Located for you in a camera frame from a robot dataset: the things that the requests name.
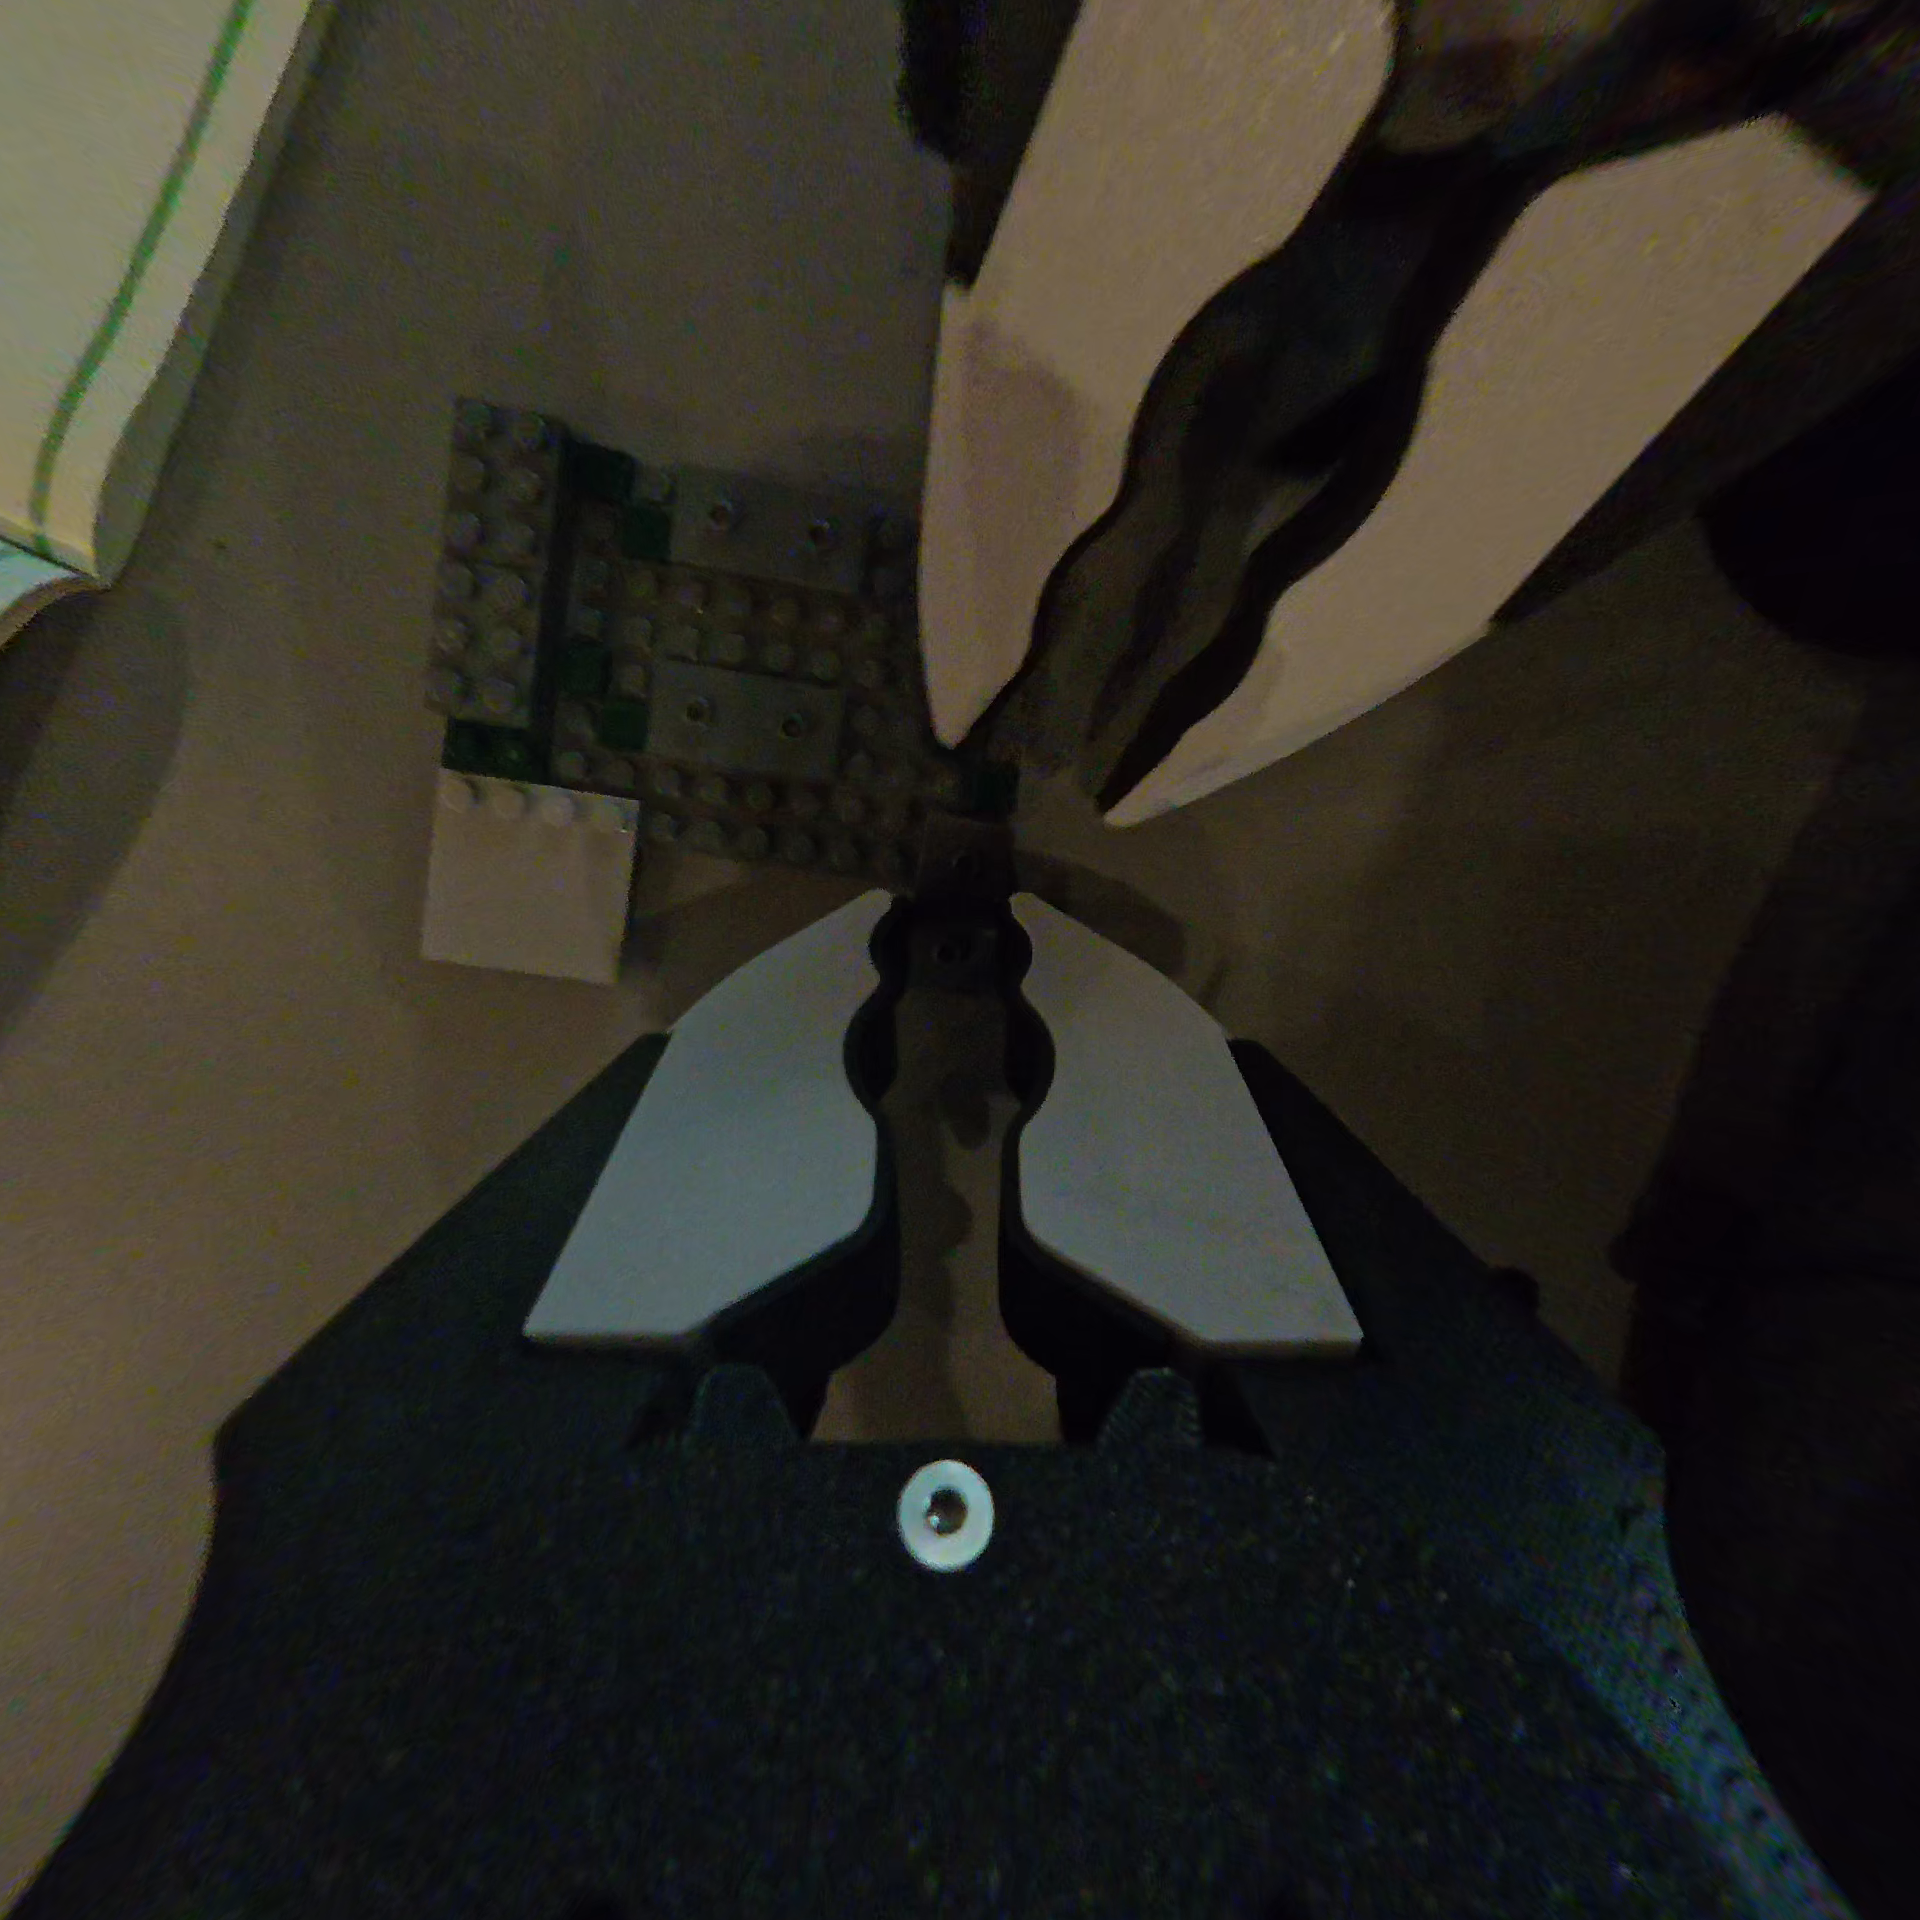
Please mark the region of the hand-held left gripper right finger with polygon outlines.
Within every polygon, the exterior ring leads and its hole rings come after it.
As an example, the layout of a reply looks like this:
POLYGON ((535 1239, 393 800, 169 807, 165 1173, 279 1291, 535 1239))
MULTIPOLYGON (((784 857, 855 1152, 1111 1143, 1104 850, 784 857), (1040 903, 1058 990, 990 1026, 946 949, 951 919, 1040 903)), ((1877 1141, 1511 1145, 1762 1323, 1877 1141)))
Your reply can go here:
POLYGON ((1015 896, 1040 1081, 1015 1134, 1035 1250, 1202 1358, 1355 1358, 1360 1319, 1230 1038, 1170 976, 1015 896))

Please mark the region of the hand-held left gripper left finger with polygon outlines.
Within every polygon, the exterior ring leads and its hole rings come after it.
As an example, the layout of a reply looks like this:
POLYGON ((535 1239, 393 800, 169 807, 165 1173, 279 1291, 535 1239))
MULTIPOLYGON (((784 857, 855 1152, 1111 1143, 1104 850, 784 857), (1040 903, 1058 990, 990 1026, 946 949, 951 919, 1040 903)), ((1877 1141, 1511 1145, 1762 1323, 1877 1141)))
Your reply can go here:
POLYGON ((690 1342, 850 1246, 880 1122, 848 1042, 880 987, 866 891, 727 974, 658 1063, 553 1262, 533 1342, 690 1342))

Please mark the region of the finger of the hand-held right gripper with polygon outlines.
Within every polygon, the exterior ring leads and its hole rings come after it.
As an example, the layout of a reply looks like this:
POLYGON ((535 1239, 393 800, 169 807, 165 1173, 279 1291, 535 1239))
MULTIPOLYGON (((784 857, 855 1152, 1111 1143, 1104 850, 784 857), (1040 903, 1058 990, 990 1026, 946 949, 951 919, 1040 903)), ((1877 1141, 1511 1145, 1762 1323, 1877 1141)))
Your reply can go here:
POLYGON ((1289 757, 1486 635, 1705 382, 1870 208, 1783 119, 1552 183, 1449 318, 1399 466, 1323 558, 1280 526, 1243 679, 1150 773, 1113 775, 1141 825, 1289 757))
POLYGON ((1154 373, 1298 226, 1394 39, 1374 2, 1079 9, 983 265, 944 295, 919 530, 944 743, 1019 670, 1051 571, 1120 491, 1154 373))

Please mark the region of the light grey square plate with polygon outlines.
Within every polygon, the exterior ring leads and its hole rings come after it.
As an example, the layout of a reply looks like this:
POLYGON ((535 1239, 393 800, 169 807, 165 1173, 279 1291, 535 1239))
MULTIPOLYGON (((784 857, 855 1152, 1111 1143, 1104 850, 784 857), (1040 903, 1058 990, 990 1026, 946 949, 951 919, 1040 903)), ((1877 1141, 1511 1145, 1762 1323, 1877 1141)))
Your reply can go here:
POLYGON ((640 805, 441 768, 423 885, 425 962, 617 983, 640 805))

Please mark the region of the grey studded building baseplate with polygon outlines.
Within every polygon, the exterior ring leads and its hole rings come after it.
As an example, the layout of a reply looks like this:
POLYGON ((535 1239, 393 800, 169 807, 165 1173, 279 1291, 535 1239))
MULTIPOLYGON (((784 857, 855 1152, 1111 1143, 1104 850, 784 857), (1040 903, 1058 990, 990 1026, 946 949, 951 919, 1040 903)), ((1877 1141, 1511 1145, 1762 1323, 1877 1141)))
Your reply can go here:
POLYGON ((629 505, 583 501, 571 485, 569 450, 590 439, 544 416, 565 439, 528 727, 546 743, 546 784, 635 800, 647 848, 775 862, 894 889, 912 885, 928 816, 965 814, 965 766, 987 757, 944 745, 930 722, 914 599, 919 526, 889 498, 866 491, 878 501, 871 558, 850 592, 629 560, 619 549, 624 510, 635 501, 670 507, 681 464, 633 457, 629 505), (560 661, 574 640, 608 647, 603 699, 571 699, 562 690, 560 661), (667 661, 839 688, 846 725, 834 775, 773 779, 606 750, 594 731, 601 702, 649 702, 654 672, 667 661))

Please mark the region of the grey long building brick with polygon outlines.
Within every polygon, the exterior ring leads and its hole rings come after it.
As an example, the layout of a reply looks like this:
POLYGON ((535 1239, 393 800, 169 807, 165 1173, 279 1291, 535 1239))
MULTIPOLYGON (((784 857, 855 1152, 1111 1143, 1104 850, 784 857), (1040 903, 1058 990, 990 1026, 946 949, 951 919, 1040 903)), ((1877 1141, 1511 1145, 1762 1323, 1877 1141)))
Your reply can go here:
POLYGON ((535 722, 562 455, 562 430, 539 411, 453 402, 423 670, 425 704, 446 720, 535 722))

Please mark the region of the white instruction booklet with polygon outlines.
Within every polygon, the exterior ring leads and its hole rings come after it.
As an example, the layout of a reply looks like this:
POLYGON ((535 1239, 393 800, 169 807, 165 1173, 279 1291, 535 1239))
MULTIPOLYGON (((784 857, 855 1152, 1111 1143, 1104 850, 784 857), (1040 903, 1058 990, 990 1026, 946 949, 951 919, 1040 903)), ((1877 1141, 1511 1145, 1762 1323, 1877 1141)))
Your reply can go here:
POLYGON ((2 5, 2 642, 126 569, 334 14, 2 5))

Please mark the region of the black honeycomb cushion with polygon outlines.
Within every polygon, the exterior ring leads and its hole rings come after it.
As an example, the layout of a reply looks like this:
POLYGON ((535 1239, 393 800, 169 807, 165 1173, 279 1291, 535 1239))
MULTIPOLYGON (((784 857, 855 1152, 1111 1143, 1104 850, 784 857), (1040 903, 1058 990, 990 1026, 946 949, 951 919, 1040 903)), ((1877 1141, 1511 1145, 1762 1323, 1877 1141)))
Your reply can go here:
POLYGON ((1863 661, 1918 658, 1918 453, 1906 418, 1833 421, 1698 512, 1712 562, 1771 629, 1863 661))

